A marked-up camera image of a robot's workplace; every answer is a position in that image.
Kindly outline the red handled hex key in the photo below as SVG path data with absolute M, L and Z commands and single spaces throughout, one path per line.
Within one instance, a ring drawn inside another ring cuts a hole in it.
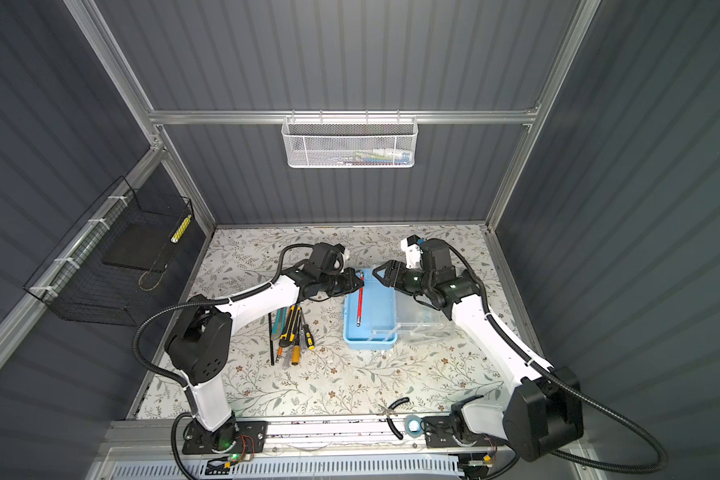
M 356 308 L 356 327 L 357 328 L 359 328 L 362 325 L 363 297 L 364 297 L 364 287 L 361 287 L 357 292 L 357 308 Z

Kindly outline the light blue plastic toolbox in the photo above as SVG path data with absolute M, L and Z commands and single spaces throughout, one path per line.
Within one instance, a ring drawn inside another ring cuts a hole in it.
M 454 326 L 439 311 L 381 285 L 371 269 L 357 272 L 364 282 L 362 325 L 356 327 L 357 292 L 344 298 L 343 339 L 352 350 L 385 351 L 396 343 L 428 344 L 447 340 Z

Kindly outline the teal utility knife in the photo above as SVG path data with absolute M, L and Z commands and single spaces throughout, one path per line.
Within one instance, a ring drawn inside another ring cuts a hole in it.
M 277 340 L 281 337 L 287 320 L 287 312 L 287 307 L 280 308 L 276 311 L 272 328 L 272 340 Z

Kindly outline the black hex key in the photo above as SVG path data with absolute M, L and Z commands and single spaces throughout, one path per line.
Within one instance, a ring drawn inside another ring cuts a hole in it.
M 274 340 L 272 339 L 273 335 L 273 327 L 274 327 L 274 321 L 273 321 L 273 313 L 270 312 L 268 314 L 268 329 L 267 329 L 267 337 L 269 341 L 269 356 L 270 356 L 270 365 L 275 365 L 276 355 L 274 350 Z

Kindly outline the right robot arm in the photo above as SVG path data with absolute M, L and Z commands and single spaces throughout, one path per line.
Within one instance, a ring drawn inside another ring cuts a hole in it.
M 401 242 L 404 261 L 373 269 L 385 287 L 437 310 L 480 348 L 498 371 L 508 399 L 493 404 L 473 395 L 453 407 L 455 430 L 504 441 L 523 460 L 550 454 L 584 433 L 581 401 L 564 387 L 578 388 L 567 368 L 557 370 L 498 320 L 486 287 L 464 255 L 442 239 L 412 235 Z M 545 373 L 560 375 L 557 386 Z

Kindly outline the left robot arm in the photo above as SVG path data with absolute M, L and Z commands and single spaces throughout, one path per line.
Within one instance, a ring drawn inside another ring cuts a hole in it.
M 286 253 L 300 247 L 285 247 L 273 278 L 261 285 L 222 299 L 197 295 L 182 305 L 164 349 L 178 371 L 192 418 L 206 431 L 215 432 L 232 421 L 221 371 L 236 333 L 281 308 L 321 293 L 329 298 L 349 295 L 363 285 L 356 271 L 345 265 L 347 250 L 341 244 L 308 244 L 309 257 L 285 268 Z

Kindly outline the yellow black screwdriver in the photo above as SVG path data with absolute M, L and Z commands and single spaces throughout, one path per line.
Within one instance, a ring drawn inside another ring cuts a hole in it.
M 314 350 L 315 349 L 315 341 L 314 337 L 310 331 L 308 322 L 306 321 L 305 315 L 303 312 L 300 313 L 300 325 L 303 332 L 306 348 L 308 350 Z

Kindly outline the markers in white basket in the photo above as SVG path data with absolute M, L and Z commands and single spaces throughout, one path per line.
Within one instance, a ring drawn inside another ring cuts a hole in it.
M 328 161 L 350 166 L 407 167 L 414 164 L 414 153 L 411 150 L 396 148 L 358 150 L 329 157 Z

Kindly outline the yellow marker in basket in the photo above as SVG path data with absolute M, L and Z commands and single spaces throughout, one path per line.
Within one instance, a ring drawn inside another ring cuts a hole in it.
M 182 236 L 184 235 L 184 233 L 186 232 L 186 230 L 188 229 L 189 225 L 192 222 L 192 217 L 193 217 L 192 214 L 188 214 L 180 222 L 180 224 L 176 227 L 176 229 L 174 230 L 173 234 L 170 237 L 170 242 L 172 244 L 177 244 L 181 240 Z

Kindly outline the blue tape roll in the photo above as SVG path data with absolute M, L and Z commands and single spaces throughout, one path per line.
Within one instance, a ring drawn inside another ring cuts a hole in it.
M 419 438 L 425 432 L 425 428 L 422 425 L 422 418 L 417 415 L 408 415 L 404 418 L 404 429 L 406 434 L 411 438 Z

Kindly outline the black foam pad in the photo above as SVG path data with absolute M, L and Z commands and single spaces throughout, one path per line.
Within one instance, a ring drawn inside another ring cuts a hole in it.
M 172 233 L 163 227 L 129 225 L 104 254 L 107 266 L 162 273 L 178 250 Z

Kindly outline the white perforated vent strip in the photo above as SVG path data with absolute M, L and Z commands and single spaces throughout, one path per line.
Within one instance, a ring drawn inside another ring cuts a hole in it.
M 186 469 L 196 479 L 393 479 L 463 475 L 458 460 L 449 455 L 387 455 L 257 458 L 230 467 L 208 469 L 202 460 Z

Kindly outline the orange handled screwdriver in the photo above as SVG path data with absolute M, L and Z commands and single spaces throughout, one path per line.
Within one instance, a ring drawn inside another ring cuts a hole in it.
M 300 362 L 301 357 L 301 346 L 300 346 L 300 335 L 301 335 L 301 324 L 303 320 L 303 312 L 301 309 L 298 310 L 295 328 L 294 328 L 294 340 L 293 350 L 291 355 L 291 365 L 296 366 Z

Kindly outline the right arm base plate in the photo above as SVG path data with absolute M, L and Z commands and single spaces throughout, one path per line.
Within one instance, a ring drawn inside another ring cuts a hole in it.
M 422 426 L 428 448 L 485 447 L 493 449 L 506 446 L 506 442 L 498 437 L 477 434 L 466 426 L 458 416 L 427 416 L 422 419 Z

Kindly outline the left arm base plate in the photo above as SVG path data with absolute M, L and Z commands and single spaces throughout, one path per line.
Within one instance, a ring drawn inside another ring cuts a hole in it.
M 269 423 L 228 421 L 215 432 L 192 420 L 182 431 L 184 455 L 255 454 L 263 451 Z

